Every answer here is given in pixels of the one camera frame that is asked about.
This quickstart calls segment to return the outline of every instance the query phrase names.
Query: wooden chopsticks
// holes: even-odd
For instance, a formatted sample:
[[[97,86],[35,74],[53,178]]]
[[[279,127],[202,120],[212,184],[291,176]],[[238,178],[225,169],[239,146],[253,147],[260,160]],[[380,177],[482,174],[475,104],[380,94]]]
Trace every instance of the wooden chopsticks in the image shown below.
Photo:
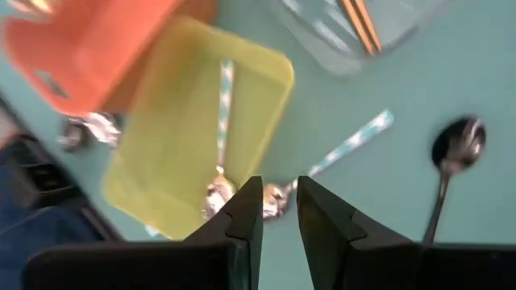
[[[370,55],[381,51],[380,39],[374,29],[364,0],[342,0],[347,15],[352,21],[362,44]]]

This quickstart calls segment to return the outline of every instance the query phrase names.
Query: silver spoon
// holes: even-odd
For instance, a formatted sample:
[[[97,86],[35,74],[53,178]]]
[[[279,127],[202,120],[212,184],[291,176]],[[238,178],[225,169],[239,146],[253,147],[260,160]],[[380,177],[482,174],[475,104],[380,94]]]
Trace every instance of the silver spoon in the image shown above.
[[[434,242],[435,230],[450,179],[475,164],[484,152],[485,139],[482,121],[478,117],[468,116],[452,123],[435,140],[432,160],[439,170],[441,183],[424,242]]]
[[[236,188],[224,175],[227,129],[230,121],[231,99],[235,62],[223,60],[220,66],[220,91],[218,107],[217,172],[218,175],[207,186],[206,203],[202,209],[204,218],[212,218],[235,194]]]
[[[313,177],[344,156],[352,153],[355,149],[368,142],[372,137],[380,134],[389,128],[394,120],[393,114],[389,110],[384,110],[365,126],[360,128],[354,135],[344,140],[337,148],[330,151],[322,160],[316,163],[306,173]],[[289,195],[298,188],[298,179],[292,180],[285,187],[277,184],[267,184],[264,187],[264,220],[270,221],[280,218],[289,208]]]

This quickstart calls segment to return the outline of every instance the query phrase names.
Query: light blue tabletop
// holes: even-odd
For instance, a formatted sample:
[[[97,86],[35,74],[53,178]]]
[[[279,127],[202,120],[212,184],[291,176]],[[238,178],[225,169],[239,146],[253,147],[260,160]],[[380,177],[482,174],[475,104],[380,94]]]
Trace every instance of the light blue tabletop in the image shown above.
[[[439,177],[430,159],[434,137],[461,114],[485,120],[488,143],[473,169],[449,187],[436,240],[515,243],[516,1],[455,0],[434,21],[359,76],[326,74],[270,13],[267,1],[221,0],[218,26],[285,52],[296,70],[293,99],[262,172],[280,184],[311,164],[384,108],[393,128],[316,180],[392,229],[420,240]],[[10,13],[5,1],[0,12]],[[130,240],[143,226],[102,198],[109,150],[95,144],[70,155],[56,136],[52,111],[3,57],[0,88],[31,130],[75,176],[95,205]],[[312,289],[296,210],[265,226],[262,289]]]

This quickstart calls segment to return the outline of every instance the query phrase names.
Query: orange plastic basket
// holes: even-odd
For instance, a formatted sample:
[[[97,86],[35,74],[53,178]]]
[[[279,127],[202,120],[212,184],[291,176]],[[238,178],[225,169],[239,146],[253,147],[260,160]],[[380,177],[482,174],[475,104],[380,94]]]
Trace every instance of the orange plastic basket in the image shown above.
[[[209,22],[216,0],[68,0],[44,22],[9,17],[7,55],[58,112],[124,112],[146,51],[176,15]]]

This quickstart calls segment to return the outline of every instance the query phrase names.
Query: yellow tray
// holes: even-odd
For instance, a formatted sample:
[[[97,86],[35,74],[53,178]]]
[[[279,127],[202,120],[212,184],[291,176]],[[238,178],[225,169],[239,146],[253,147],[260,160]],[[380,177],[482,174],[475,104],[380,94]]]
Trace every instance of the yellow tray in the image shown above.
[[[293,87],[279,52],[189,18],[160,35],[104,181],[106,199],[172,239],[205,221],[216,176],[220,61],[235,62],[226,176],[238,188],[263,159]]]

